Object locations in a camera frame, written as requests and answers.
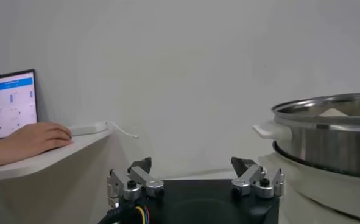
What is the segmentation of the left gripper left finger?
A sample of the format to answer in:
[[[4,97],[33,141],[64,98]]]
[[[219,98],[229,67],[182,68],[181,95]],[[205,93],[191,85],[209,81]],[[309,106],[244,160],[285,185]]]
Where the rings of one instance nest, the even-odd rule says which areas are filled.
[[[147,197],[164,197],[164,182],[150,176],[152,158],[134,161],[126,172],[109,171],[107,175],[107,197],[111,207],[120,205],[120,199],[137,201],[142,197],[142,190]]]

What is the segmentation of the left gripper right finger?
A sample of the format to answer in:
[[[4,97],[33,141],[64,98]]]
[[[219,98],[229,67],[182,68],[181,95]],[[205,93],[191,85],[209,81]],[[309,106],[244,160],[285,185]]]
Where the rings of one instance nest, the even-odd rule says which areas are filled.
[[[254,193],[259,198],[283,197],[286,179],[281,168],[267,170],[251,159],[231,158],[237,177],[232,179],[234,198],[242,198]]]

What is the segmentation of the bare person hand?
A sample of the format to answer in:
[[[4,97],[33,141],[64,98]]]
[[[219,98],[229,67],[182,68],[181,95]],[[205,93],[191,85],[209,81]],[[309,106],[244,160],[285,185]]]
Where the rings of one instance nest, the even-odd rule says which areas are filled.
[[[72,143],[68,128],[52,122],[26,125],[2,140],[2,156],[19,161]]]

